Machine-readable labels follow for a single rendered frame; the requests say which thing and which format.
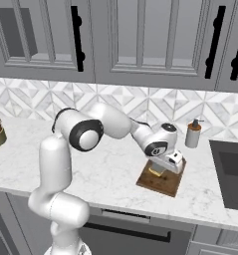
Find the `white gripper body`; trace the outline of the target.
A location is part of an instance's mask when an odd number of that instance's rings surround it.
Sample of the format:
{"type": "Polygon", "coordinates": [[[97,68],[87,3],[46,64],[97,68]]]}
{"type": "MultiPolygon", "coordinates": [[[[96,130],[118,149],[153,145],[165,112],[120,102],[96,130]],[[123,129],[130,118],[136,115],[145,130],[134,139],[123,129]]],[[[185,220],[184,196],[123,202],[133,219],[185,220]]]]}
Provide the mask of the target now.
{"type": "Polygon", "coordinates": [[[169,170],[175,174],[179,174],[183,168],[183,160],[176,163],[172,163],[170,161],[169,162],[163,161],[161,164],[158,164],[157,162],[152,160],[150,168],[158,173],[162,173],[165,170],[169,170]]]}

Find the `yellow sponge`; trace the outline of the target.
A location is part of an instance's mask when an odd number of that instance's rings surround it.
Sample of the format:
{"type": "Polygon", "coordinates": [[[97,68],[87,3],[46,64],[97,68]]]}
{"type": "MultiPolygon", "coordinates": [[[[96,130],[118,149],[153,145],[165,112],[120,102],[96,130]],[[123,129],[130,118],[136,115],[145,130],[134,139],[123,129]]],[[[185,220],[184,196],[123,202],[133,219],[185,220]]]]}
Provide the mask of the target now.
{"type": "Polygon", "coordinates": [[[156,175],[158,177],[161,177],[163,175],[163,173],[164,173],[164,171],[159,172],[159,171],[156,171],[156,170],[152,169],[151,167],[148,170],[149,170],[149,172],[151,172],[152,174],[154,174],[154,175],[156,175]]]}

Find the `brown wooden cutting board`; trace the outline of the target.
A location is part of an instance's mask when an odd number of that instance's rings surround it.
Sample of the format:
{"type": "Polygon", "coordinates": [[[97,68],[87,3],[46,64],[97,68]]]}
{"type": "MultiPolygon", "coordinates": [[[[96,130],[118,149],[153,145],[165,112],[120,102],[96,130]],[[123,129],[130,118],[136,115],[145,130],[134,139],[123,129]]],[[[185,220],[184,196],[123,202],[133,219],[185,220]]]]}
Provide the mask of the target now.
{"type": "Polygon", "coordinates": [[[161,176],[157,176],[149,171],[152,162],[149,160],[145,165],[136,184],[138,186],[175,197],[183,172],[175,174],[166,170],[161,176]]]}

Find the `grey soap dispenser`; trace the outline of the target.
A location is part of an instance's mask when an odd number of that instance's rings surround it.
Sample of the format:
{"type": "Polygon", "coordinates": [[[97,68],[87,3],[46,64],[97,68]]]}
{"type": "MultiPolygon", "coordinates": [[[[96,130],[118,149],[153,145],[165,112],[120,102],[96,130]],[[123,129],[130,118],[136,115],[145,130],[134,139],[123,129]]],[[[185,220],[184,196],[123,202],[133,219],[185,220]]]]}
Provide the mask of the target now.
{"type": "Polygon", "coordinates": [[[185,138],[185,145],[189,148],[196,148],[201,133],[201,125],[198,119],[194,119],[192,123],[187,126],[187,133],[185,138]]]}

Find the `dark grey sink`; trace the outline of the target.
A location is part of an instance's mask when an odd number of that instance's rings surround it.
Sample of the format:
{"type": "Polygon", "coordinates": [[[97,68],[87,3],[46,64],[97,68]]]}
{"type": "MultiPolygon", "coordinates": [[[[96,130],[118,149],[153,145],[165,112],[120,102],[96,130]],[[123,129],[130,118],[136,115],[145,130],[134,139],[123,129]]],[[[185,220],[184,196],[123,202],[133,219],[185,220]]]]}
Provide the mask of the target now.
{"type": "Polygon", "coordinates": [[[225,208],[238,210],[238,142],[209,141],[225,208]]]}

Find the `grey dishwasher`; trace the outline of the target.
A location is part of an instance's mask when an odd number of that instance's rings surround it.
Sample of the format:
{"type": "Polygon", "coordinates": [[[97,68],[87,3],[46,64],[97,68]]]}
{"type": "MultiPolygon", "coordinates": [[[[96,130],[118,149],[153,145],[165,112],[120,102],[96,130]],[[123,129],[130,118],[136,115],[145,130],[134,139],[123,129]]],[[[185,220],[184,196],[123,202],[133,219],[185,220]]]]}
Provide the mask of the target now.
{"type": "Polygon", "coordinates": [[[92,207],[88,222],[113,225],[132,223],[154,226],[170,231],[169,243],[115,234],[95,229],[79,230],[92,255],[185,255],[194,225],[175,220],[92,207]]]}

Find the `grey base cupboard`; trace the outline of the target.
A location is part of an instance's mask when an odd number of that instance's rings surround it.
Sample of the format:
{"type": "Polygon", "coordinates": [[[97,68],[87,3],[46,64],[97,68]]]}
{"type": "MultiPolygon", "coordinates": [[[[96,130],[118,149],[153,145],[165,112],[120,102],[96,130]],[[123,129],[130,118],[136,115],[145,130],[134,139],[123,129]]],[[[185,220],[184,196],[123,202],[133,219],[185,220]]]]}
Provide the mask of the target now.
{"type": "Polygon", "coordinates": [[[29,196],[0,189],[0,235],[8,255],[44,255],[52,245],[50,221],[29,209],[29,196]]]}
{"type": "Polygon", "coordinates": [[[238,255],[238,231],[197,225],[186,255],[238,255]]]}

